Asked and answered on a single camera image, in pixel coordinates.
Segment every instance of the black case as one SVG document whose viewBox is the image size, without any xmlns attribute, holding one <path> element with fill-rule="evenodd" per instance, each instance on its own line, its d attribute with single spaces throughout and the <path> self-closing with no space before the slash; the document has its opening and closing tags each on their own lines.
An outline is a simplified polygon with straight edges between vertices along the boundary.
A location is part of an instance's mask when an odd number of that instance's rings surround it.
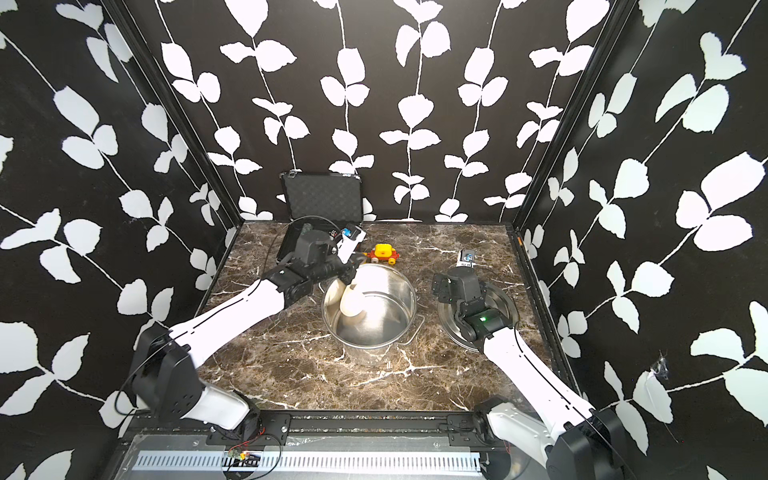
<svg viewBox="0 0 768 480">
<path fill-rule="evenodd" d="M 280 183 L 291 220 L 319 215 L 340 228 L 348 223 L 362 223 L 362 185 L 357 175 L 289 171 L 280 174 Z M 295 250 L 303 230 L 332 233 L 336 228 L 325 220 L 313 217 L 293 223 L 280 244 L 277 261 Z"/>
</svg>

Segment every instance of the cable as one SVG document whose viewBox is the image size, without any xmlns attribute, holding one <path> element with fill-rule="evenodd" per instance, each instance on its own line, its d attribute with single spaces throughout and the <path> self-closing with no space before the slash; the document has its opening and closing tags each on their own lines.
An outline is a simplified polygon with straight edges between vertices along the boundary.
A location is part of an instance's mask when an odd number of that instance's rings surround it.
<svg viewBox="0 0 768 480">
<path fill-rule="evenodd" d="M 632 471 L 632 468 L 629 466 L 629 464 L 627 463 L 627 461 L 626 461 L 626 460 L 624 460 L 624 457 L 622 457 L 622 456 L 621 456 L 621 454 L 620 454 L 620 453 L 618 452 L 618 450 L 617 450 L 617 449 L 616 449 L 616 448 L 615 448 L 615 447 L 614 447 L 614 446 L 611 444 L 611 442 L 609 442 L 609 441 L 608 441 L 608 439 L 606 439 L 606 438 L 603 436 L 603 434 L 602 434 L 602 433 L 600 433 L 600 431 L 599 431 L 599 430 L 598 430 L 598 429 L 597 429 L 597 428 L 596 428 L 596 427 L 595 427 L 595 426 L 592 424 L 592 422 L 590 422 L 590 421 L 589 421 L 589 419 L 588 419 L 587 417 L 585 417 L 585 416 L 584 416 L 584 414 L 582 414 L 581 412 L 579 412 L 579 411 L 578 411 L 578 409 L 577 409 L 575 406 L 573 406 L 573 404 L 571 403 L 571 401 L 570 401 L 570 400 L 568 400 L 567 398 L 565 398 L 565 396 L 564 396 L 562 393 L 560 393 L 560 390 L 556 389 L 556 388 L 554 387 L 554 385 L 552 385 L 552 384 L 549 382 L 549 380 L 547 379 L 547 377 L 545 377 L 545 376 L 544 376 L 544 374 L 543 374 L 543 373 L 541 373 L 541 372 L 539 371 L 539 369 L 537 369 L 537 368 L 536 368 L 536 366 L 535 366 L 535 365 L 533 364 L 533 362 L 532 362 L 532 361 L 531 361 L 531 360 L 528 358 L 528 356 L 527 356 L 527 355 L 525 355 L 525 352 L 523 352 L 523 349 L 522 349 L 522 347 L 520 347 L 520 340 L 519 340 L 519 338 L 518 338 L 518 336 L 520 335 L 520 333 L 518 333 L 518 323 L 520 323 L 520 319 L 518 319 L 518 321 L 517 321 L 517 322 L 515 322 L 515 324 L 514 324 L 514 325 L 512 325 L 512 329 L 515 331 L 515 342 L 516 342 L 516 343 L 517 343 L 517 345 L 518 345 L 518 349 L 520 350 L 520 353 L 522 353 L 522 355 L 525 357 L 525 359 L 528 361 L 528 363 L 529 363 L 529 364 L 530 364 L 530 365 L 533 367 L 533 370 L 535 370 L 535 371 L 536 371 L 536 373 L 538 373 L 538 374 L 539 374 L 539 376 L 540 376 L 541 378 L 543 378 L 543 379 L 544 379 L 544 381 L 545 381 L 547 384 L 549 384 L 549 386 L 550 386 L 550 387 L 552 387 L 552 389 L 553 389 L 555 392 L 557 392 L 557 393 L 558 393 L 558 395 L 559 395 L 560 397 L 562 397 L 562 399 L 563 399 L 563 400 L 565 400 L 565 401 L 566 401 L 566 403 L 567 403 L 568 405 L 570 405 L 570 406 L 572 407 L 572 409 L 573 409 L 573 410 L 574 410 L 576 413 L 578 413 L 578 415 L 579 415 L 581 418 L 583 418 L 583 419 L 584 419 L 584 421 L 587 423 L 587 425 L 589 425 L 590 427 L 592 427 L 592 429 L 594 430 L 594 432 L 595 432 L 595 433 L 597 433 L 597 434 L 600 436 L 600 438 L 601 438 L 601 439 L 603 439 L 603 442 L 605 442 L 605 444 L 606 444 L 606 445 L 608 445 L 608 447 L 610 447 L 610 448 L 611 448 L 611 450 L 613 450 L 613 452 L 616 454 L 616 456 L 619 458 L 619 460 L 621 460 L 621 462 L 624 464 L 624 466 L 625 466 L 625 467 L 627 467 L 627 470 L 628 470 L 628 471 L 629 471 L 629 472 L 632 474 L 632 476 L 635 478 L 635 480 L 637 480 L 637 475 L 635 475 L 635 474 L 634 474 L 634 472 Z"/>
</svg>

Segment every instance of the brown marble surface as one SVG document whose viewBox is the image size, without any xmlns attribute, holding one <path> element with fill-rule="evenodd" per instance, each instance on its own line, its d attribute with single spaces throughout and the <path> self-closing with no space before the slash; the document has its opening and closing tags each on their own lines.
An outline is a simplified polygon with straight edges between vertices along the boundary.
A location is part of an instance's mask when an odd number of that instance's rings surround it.
<svg viewBox="0 0 768 480">
<path fill-rule="evenodd" d="M 206 310 L 236 295 L 258 277 L 267 246 L 280 223 L 247 223 L 213 289 Z M 509 378 L 483 355 L 455 345 L 442 331 L 437 301 L 431 294 L 432 275 L 455 265 L 462 247 L 477 250 L 476 269 L 482 280 L 500 286 L 515 301 L 518 329 L 528 345 L 547 363 L 517 257 L 504 227 L 478 225 L 364 225 L 370 251 L 375 243 L 391 243 L 402 255 L 396 268 L 408 277 L 425 322 L 414 340 L 391 351 L 380 366 L 351 362 L 334 339 L 320 312 L 323 292 L 301 299 L 265 319 L 216 352 L 199 369 L 203 380 L 237 389 L 264 409 L 472 409 L 493 395 L 504 396 L 530 410 Z M 275 242 L 267 268 L 280 246 Z M 401 339 L 407 341 L 418 326 Z"/>
</svg>

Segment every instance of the case lid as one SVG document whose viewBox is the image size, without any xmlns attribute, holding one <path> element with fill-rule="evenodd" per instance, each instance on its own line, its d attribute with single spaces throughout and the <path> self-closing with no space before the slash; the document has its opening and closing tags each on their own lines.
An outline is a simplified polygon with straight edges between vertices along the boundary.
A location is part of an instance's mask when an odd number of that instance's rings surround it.
<svg viewBox="0 0 768 480">
<path fill-rule="evenodd" d="M 360 177 L 290 171 L 280 175 L 291 220 L 319 215 L 337 223 L 362 223 Z"/>
</svg>

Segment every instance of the wall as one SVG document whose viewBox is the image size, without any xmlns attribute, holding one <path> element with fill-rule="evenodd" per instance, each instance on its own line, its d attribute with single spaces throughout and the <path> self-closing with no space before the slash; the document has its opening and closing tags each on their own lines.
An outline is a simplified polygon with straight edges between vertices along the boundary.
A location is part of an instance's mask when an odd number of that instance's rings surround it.
<svg viewBox="0 0 768 480">
<path fill-rule="evenodd" d="M 0 478 L 93 478 L 137 334 L 194 314 L 233 222 L 101 6 L 0 32 Z"/>
<path fill-rule="evenodd" d="M 753 478 L 768 467 L 768 5 L 638 3 L 525 244 L 637 477 Z"/>
<path fill-rule="evenodd" d="M 296 168 L 356 171 L 367 220 L 429 222 L 512 218 L 610 8 L 126 4 L 243 218 L 285 220 Z"/>
</svg>

